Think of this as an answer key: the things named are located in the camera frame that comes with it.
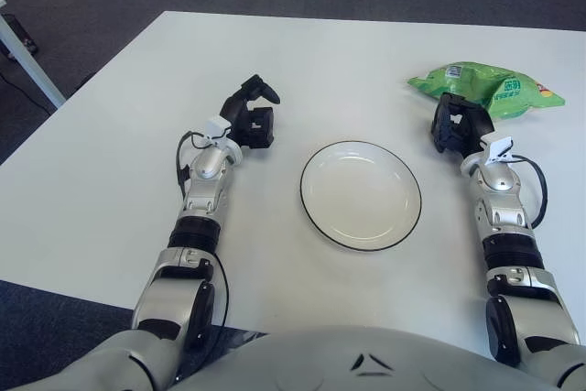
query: black cable on floor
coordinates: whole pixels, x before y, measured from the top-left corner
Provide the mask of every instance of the black cable on floor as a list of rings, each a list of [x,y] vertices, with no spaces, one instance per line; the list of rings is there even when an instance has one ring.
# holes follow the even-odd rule
[[[4,80],[4,82],[6,84],[8,84],[9,86],[14,87],[15,89],[17,89],[19,92],[21,92],[23,95],[25,95],[25,97],[32,103],[34,104],[36,107],[38,107],[40,110],[42,110],[43,112],[45,112],[48,116],[51,116],[51,112],[47,109],[47,107],[37,103],[35,100],[33,100],[30,96],[28,96],[28,93],[26,93],[24,90],[22,90],[20,87],[18,87],[16,84],[14,84],[13,82],[10,82],[2,72],[0,72],[0,78],[2,78],[2,80]]]

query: gray carpet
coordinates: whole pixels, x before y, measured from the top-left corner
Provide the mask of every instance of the gray carpet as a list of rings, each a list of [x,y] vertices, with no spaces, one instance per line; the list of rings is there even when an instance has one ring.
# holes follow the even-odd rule
[[[38,62],[66,95],[164,10],[586,29],[586,0],[7,1],[2,12],[16,14],[40,46]],[[15,63],[0,57],[0,72],[50,107]],[[0,80],[0,163],[45,119],[42,111]],[[129,310],[0,282],[0,389],[59,371],[126,328],[129,318]],[[226,346],[229,343],[221,343],[217,354]],[[197,359],[189,358],[191,364]]]

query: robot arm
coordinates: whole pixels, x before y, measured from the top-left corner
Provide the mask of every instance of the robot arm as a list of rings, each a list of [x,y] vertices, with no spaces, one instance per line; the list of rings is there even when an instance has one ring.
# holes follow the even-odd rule
[[[168,247],[161,251],[132,319],[132,330],[107,339],[57,375],[18,390],[162,391],[168,389],[183,351],[203,349],[212,328],[215,250],[228,204],[227,190],[243,158],[240,146],[267,148],[273,141],[273,109],[248,110],[247,103],[277,94],[255,75],[232,97],[221,114],[197,134],[200,154],[179,168],[184,195]],[[190,181],[185,191],[185,183]]]
[[[480,105],[451,93],[441,96],[431,131],[439,152],[447,148],[464,157],[461,173],[470,179],[488,268],[486,325],[494,359],[553,386],[582,391],[586,348],[579,345],[554,277],[544,268],[519,200],[521,182],[509,166],[515,162],[513,139],[494,131]]]

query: white table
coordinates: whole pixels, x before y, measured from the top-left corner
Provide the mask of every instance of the white table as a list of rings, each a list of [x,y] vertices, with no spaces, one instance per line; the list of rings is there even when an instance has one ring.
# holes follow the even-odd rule
[[[6,5],[6,1],[0,0],[0,8],[4,5]],[[0,41],[2,41],[8,50],[10,50],[18,63],[27,72],[28,76],[37,84],[39,89],[47,95],[47,98],[49,98],[55,107],[59,108],[65,104],[65,97],[61,94],[57,86],[53,84],[53,81],[50,80],[35,59],[33,59],[33,56],[30,55],[27,48],[25,48],[2,16],[0,16]]]
[[[164,13],[0,167],[0,278],[133,308],[179,209],[179,137],[203,128],[257,72],[282,104],[273,146],[245,152],[231,189],[218,249],[231,282],[228,325],[391,327],[488,355],[467,181],[429,139],[437,102],[405,83],[474,60],[527,73],[567,99],[497,128],[547,174],[537,241],[586,335],[585,43],[583,33],[554,30]],[[307,159],[343,139],[388,148],[418,179],[421,218],[392,249],[345,251],[301,207]],[[517,169],[532,217],[537,180]]]

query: silver robot arm segment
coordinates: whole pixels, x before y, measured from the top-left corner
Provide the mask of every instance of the silver robot arm segment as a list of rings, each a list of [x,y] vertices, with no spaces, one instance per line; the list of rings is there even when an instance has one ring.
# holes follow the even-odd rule
[[[459,123],[453,116],[460,115]],[[521,181],[510,168],[513,140],[494,131],[477,104],[444,93],[432,126],[438,151],[464,156],[474,218],[491,297],[486,325],[491,353],[564,390],[586,389],[586,348],[543,264],[531,222],[519,199]]]

